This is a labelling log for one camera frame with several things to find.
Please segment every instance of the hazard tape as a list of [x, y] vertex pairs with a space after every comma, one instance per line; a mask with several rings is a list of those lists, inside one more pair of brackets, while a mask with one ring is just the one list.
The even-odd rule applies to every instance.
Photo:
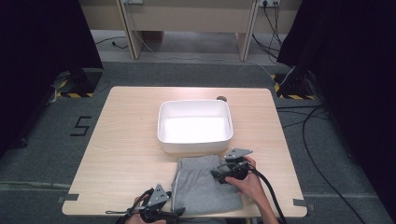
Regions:
[[[273, 81], [276, 80], [276, 75], [271, 75], [271, 78]], [[293, 99], [293, 100], [314, 100], [315, 97], [309, 93], [309, 90], [306, 92], [294, 92], [293, 94], [284, 94], [282, 92], [282, 86], [278, 85], [279, 83], [276, 83], [274, 85], [275, 92], [277, 97], [282, 98], [282, 99]]]
[[59, 92], [57, 93], [57, 97], [69, 97], [69, 98], [81, 98], [81, 97], [93, 97], [93, 92], [68, 92], [63, 91], [63, 89], [67, 89], [66, 84], [68, 79], [65, 79], [60, 88]]
[[58, 97], [80, 98], [93, 97], [93, 93], [58, 92]]

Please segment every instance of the gray cloth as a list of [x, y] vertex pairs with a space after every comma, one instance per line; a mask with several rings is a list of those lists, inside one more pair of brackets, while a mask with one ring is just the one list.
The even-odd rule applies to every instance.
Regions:
[[198, 215], [242, 209], [238, 189], [221, 185], [210, 174], [219, 165], [217, 155], [179, 159], [172, 183], [172, 211], [185, 207], [184, 214]]

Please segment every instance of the gray tape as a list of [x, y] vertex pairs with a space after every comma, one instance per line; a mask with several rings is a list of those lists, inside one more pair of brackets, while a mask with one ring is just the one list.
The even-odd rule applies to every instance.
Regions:
[[301, 200], [301, 199], [293, 199], [293, 205], [294, 206], [306, 207], [306, 201]]
[[76, 201], [79, 194], [67, 194], [64, 196], [64, 201]]

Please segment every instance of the black curtain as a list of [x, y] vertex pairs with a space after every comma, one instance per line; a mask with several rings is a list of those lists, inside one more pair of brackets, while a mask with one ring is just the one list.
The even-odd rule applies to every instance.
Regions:
[[304, 0], [278, 61], [310, 70], [396, 222], [396, 1]]
[[78, 0], [0, 2], [0, 156], [62, 72], [103, 68]]

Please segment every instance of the gray carpet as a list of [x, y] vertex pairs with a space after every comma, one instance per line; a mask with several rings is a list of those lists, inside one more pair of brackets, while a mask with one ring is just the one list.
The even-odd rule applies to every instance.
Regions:
[[[9, 150], [0, 160], [0, 182], [39, 182], [71, 185], [110, 89], [114, 86], [187, 86], [268, 88], [276, 106], [319, 105], [320, 100], [284, 100], [275, 95], [271, 78], [255, 65], [104, 63], [105, 70], [92, 98], [58, 98], [49, 105], [28, 137], [28, 147]], [[267, 66], [270, 73], [287, 72]], [[304, 198], [307, 217], [289, 223], [360, 223], [346, 204], [318, 175], [304, 149], [302, 121], [312, 108], [283, 109], [279, 117], [290, 148]], [[85, 136], [75, 129], [90, 126]], [[331, 183], [345, 195], [366, 223], [391, 223], [361, 168], [348, 157], [344, 143], [326, 113], [306, 123], [312, 157]], [[0, 223], [115, 223], [115, 217], [68, 217], [60, 198], [67, 188], [38, 188], [0, 184]]]

